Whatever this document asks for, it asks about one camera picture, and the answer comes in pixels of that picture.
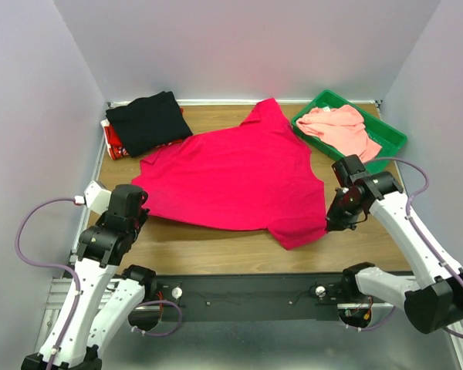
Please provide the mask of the magenta t shirt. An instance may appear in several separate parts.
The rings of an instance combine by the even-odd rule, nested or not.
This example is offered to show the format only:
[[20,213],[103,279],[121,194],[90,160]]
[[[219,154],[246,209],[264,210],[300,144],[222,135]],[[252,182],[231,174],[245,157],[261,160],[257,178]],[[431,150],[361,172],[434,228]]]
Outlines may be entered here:
[[239,125],[194,135],[140,162],[150,215],[222,230],[267,230],[286,250],[326,233],[325,190],[275,99]]

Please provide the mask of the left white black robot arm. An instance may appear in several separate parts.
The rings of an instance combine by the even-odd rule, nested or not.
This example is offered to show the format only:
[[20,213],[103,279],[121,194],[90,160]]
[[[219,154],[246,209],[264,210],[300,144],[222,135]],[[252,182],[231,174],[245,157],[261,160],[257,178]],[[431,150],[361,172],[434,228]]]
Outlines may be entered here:
[[106,347],[129,313],[154,299],[155,272],[131,266],[108,301],[102,301],[148,218],[143,208],[147,198],[138,186],[108,190],[95,180],[82,196],[68,198],[100,218],[80,234],[73,267],[62,267],[72,277],[65,301],[48,338],[24,358],[23,369],[100,369]]

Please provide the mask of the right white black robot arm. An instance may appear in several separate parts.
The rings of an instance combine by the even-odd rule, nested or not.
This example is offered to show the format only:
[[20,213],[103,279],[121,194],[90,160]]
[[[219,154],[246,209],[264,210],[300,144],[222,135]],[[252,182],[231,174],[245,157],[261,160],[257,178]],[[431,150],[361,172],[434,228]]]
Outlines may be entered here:
[[463,267],[435,239],[412,207],[419,190],[407,195],[389,172],[370,173],[356,155],[333,165],[339,183],[326,231],[355,230],[360,216],[375,218],[396,243],[413,272],[408,279],[371,263],[347,267],[328,294],[346,302],[378,298],[402,310],[421,333],[463,320]]

